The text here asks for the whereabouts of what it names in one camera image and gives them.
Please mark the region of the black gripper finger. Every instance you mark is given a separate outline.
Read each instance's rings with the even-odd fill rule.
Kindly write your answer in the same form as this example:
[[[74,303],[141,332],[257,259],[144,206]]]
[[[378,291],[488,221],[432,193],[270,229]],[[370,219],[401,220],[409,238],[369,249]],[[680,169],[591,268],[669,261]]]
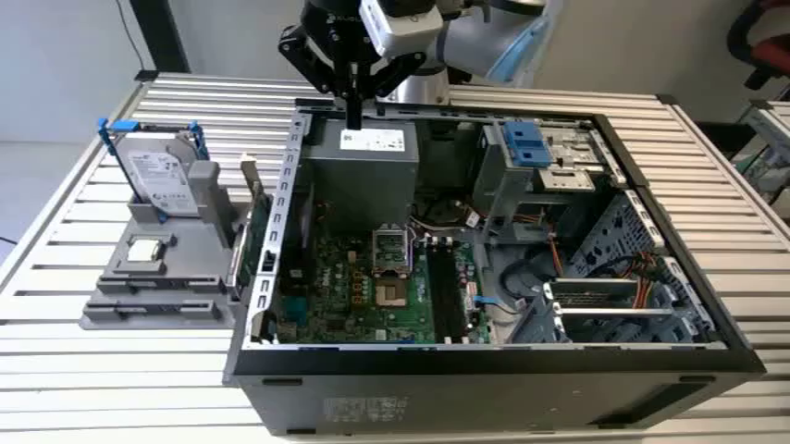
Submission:
[[[288,26],[280,35],[277,49],[285,60],[320,93],[341,100],[345,128],[361,128],[360,98],[353,87],[352,62],[332,62],[306,36],[302,25]]]
[[[386,97],[413,75],[425,61],[425,53],[414,52],[388,59],[372,70],[374,63],[360,65],[360,116],[376,110],[376,100]]]

